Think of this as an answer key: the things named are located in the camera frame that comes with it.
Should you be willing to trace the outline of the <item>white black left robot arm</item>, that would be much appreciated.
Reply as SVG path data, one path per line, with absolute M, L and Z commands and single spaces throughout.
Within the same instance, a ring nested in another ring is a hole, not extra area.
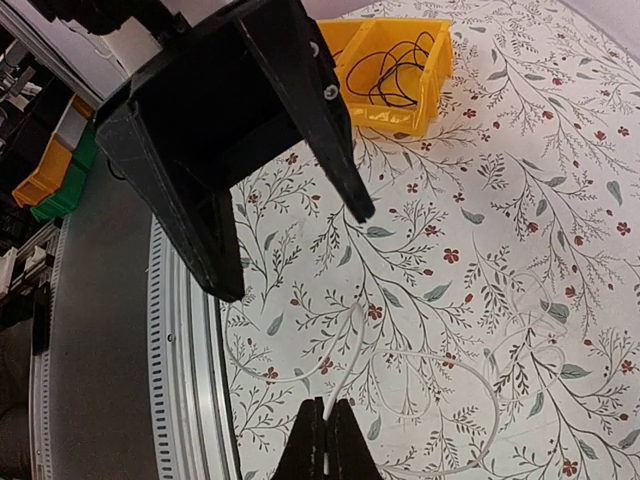
M 159 1 L 35 8 L 100 36 L 133 19 L 160 43 L 99 108 L 96 140 L 207 293 L 245 293 L 233 186 L 299 142 L 355 219 L 373 216 L 334 60 L 301 2 L 234 1 L 193 26 Z

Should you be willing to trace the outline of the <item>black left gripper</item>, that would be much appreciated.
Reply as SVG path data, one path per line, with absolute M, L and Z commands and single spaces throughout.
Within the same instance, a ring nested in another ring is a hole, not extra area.
M 230 189 L 306 142 L 354 219 L 375 213 L 355 166 L 335 61 L 299 1 L 234 1 L 195 25 L 159 1 L 99 1 L 102 26 L 160 43 L 101 106 L 97 141 L 199 286 L 245 294 Z

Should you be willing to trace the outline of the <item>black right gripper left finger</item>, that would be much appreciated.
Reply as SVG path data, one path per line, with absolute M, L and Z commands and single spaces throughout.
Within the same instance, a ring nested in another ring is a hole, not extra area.
M 273 480 L 324 478 L 325 420 L 321 397 L 304 400 L 298 409 Z

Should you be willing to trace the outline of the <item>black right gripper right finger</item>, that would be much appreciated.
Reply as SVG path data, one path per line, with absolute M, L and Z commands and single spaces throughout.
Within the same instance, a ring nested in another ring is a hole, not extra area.
M 336 402 L 327 420 L 325 457 L 326 479 L 382 479 L 346 399 Z

